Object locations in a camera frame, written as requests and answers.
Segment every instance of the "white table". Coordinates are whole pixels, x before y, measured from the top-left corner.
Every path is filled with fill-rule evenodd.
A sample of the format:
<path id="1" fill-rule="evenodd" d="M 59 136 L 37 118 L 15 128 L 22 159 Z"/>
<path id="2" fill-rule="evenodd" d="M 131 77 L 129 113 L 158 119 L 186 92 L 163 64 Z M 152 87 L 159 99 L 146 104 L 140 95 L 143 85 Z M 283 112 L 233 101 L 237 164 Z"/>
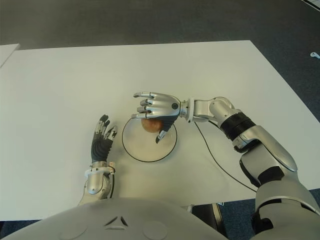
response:
<path id="1" fill-rule="evenodd" d="M 19 44 L 0 45 L 0 68 L 9 59 L 11 54 L 19 48 Z"/>
<path id="2" fill-rule="evenodd" d="M 1 221 L 76 206 L 96 121 L 106 113 L 122 130 L 140 91 L 229 98 L 292 154 L 308 189 L 320 187 L 319 122 L 250 41 L 19 50 L 0 71 Z M 194 124 L 175 125 L 174 151 L 154 163 L 131 158 L 117 136 L 108 158 L 116 197 L 179 206 L 254 198 L 216 166 Z M 231 141 L 209 123 L 200 128 L 220 164 L 249 185 Z"/>

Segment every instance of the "wire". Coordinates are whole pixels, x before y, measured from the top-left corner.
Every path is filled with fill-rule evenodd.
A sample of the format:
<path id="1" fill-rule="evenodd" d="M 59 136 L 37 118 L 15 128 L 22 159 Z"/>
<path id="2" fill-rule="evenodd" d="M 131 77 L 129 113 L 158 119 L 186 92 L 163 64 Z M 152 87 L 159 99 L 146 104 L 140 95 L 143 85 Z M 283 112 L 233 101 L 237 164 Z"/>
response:
<path id="1" fill-rule="evenodd" d="M 213 121 L 210 121 L 210 120 L 209 120 L 208 122 L 211 123 L 212 125 L 215 125 L 217 128 L 219 128 L 218 125 L 215 124 Z"/>
<path id="2" fill-rule="evenodd" d="M 108 167 L 110 167 L 110 168 L 112 168 L 113 169 L 113 174 L 115 174 L 116 173 L 116 169 L 113 167 L 113 166 L 108 166 Z"/>
<path id="3" fill-rule="evenodd" d="M 204 142 L 205 142 L 205 145 L 206 145 L 206 147 L 207 147 L 208 150 L 209 150 L 209 153 L 210 153 L 211 157 L 213 158 L 214 162 L 219 166 L 219 168 L 221 168 L 221 170 L 224 171 L 230 178 L 232 178 L 233 180 L 235 180 L 236 182 L 238 182 L 238 183 L 241 184 L 242 186 L 246 187 L 247 189 L 250 189 L 251 191 L 253 191 L 253 192 L 256 193 L 256 192 L 257 192 L 256 190 L 252 189 L 251 187 L 245 185 L 244 183 L 242 183 L 241 181 L 239 181 L 238 179 L 236 179 L 235 177 L 233 177 L 230 173 L 228 173 L 228 172 L 217 162 L 217 160 L 216 160 L 216 158 L 214 157 L 214 155 L 212 154 L 212 152 L 211 152 L 211 150 L 210 150 L 210 148 L 209 148 L 209 146 L 208 146 L 207 140 L 206 140 L 205 136 L 203 135 L 203 133 L 201 132 L 198 124 L 197 124 L 196 122 L 194 122 L 194 124 L 195 124 L 195 126 L 198 128 L 198 130 L 199 130 L 199 132 L 200 132 L 200 134 L 201 134 L 201 136 L 202 136 L 202 138 L 203 138 L 203 140 L 204 140 Z"/>
<path id="4" fill-rule="evenodd" d="M 115 189 L 115 175 L 112 174 L 112 188 L 111 188 L 111 193 L 110 193 L 110 198 L 114 195 L 114 189 Z"/>

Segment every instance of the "red apple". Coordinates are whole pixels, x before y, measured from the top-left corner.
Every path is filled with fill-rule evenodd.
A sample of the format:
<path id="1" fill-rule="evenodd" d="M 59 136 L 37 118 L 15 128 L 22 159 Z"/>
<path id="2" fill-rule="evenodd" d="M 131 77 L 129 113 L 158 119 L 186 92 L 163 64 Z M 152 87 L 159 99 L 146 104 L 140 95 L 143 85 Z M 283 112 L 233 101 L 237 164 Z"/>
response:
<path id="1" fill-rule="evenodd" d="M 162 128 L 162 121 L 158 119 L 141 119 L 141 124 L 144 130 L 148 133 L 158 133 Z"/>

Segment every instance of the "robotic arm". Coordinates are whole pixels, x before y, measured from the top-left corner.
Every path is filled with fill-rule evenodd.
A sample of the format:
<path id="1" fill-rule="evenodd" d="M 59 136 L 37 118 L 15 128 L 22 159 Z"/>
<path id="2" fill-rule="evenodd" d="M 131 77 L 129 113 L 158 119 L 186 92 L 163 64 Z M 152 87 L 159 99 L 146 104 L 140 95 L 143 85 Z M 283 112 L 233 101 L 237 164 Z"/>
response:
<path id="1" fill-rule="evenodd" d="M 107 163 L 107 157 L 118 130 L 117 126 L 114 126 L 107 131 L 110 124 L 108 118 L 107 115 L 103 115 L 96 124 L 91 145 L 92 164 L 84 173 L 87 181 L 79 205 L 106 199 L 108 196 L 111 198 L 113 195 L 116 170 L 113 162 Z"/>
<path id="2" fill-rule="evenodd" d="M 258 190 L 252 227 L 254 239 L 317 239 L 320 208 L 300 183 L 293 157 L 263 127 L 256 125 L 224 97 L 180 101 L 156 92 L 138 92 L 146 97 L 133 118 L 156 118 L 164 122 L 156 142 L 167 133 L 178 116 L 191 121 L 214 121 L 237 152 L 244 153 L 240 167 Z"/>

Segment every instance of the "black joint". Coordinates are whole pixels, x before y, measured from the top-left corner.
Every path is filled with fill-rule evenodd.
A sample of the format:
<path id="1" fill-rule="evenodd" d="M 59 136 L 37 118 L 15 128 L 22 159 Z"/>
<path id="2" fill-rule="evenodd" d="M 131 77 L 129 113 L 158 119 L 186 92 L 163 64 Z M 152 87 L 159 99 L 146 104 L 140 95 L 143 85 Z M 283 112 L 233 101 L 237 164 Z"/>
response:
<path id="1" fill-rule="evenodd" d="M 271 199 L 271 200 L 268 200 L 268 201 L 265 201 L 264 203 L 262 203 L 260 206 L 259 206 L 259 209 L 262 208 L 263 206 L 266 206 L 266 205 L 269 205 L 269 204 L 281 204 L 281 199 L 280 198 L 276 198 L 276 199 Z"/>
<path id="2" fill-rule="evenodd" d="M 274 225 L 269 218 L 261 219 L 259 210 L 252 215 L 251 224 L 255 234 L 274 228 Z"/>
<path id="3" fill-rule="evenodd" d="M 242 134 L 245 130 L 255 126 L 243 112 L 238 112 L 228 117 L 220 126 L 226 137 L 233 141 L 236 137 Z"/>
<path id="4" fill-rule="evenodd" d="M 304 205 L 303 203 L 300 203 L 301 204 L 301 207 L 303 208 L 303 209 L 307 209 L 307 210 L 309 210 L 309 211 L 311 211 L 311 212 L 315 212 L 314 210 L 312 210 L 310 207 L 308 207 L 307 205 Z"/>
<path id="5" fill-rule="evenodd" d="M 102 117 L 100 117 L 100 121 L 105 122 L 108 120 L 108 118 L 109 116 L 104 114 Z"/>
<path id="6" fill-rule="evenodd" d="M 120 220 L 121 220 L 121 222 L 122 222 L 123 225 L 125 225 L 125 226 L 128 227 L 128 224 L 127 224 L 127 222 L 125 221 L 125 219 L 124 219 L 123 216 L 120 218 Z"/>
<path id="7" fill-rule="evenodd" d="M 158 120 L 162 121 L 162 129 L 161 131 L 168 132 L 171 128 L 172 124 L 174 124 L 175 120 L 177 120 L 178 116 L 161 116 L 157 117 Z"/>
<path id="8" fill-rule="evenodd" d="M 108 120 L 104 123 L 104 126 L 107 127 L 109 124 L 110 124 L 110 121 Z"/>
<path id="9" fill-rule="evenodd" d="M 240 159 L 240 168 L 241 168 L 242 172 L 244 173 L 244 175 L 250 180 L 250 183 L 255 185 L 257 188 L 259 188 L 261 186 L 261 184 L 248 172 L 248 170 L 244 166 L 241 159 Z"/>
<path id="10" fill-rule="evenodd" d="M 258 176 L 258 179 L 261 185 L 263 185 L 271 181 L 280 181 L 284 177 L 284 175 L 284 172 L 281 170 L 279 166 L 272 166 L 264 172 L 262 172 Z"/>
<path id="11" fill-rule="evenodd" d="M 257 146 L 260 143 L 261 142 L 259 140 L 255 139 L 255 140 L 252 140 L 251 142 L 249 142 L 243 148 L 238 148 L 237 146 L 234 146 L 234 150 L 236 150 L 238 153 L 242 154 L 242 153 L 249 151 L 250 149 L 253 149 L 255 146 Z"/>

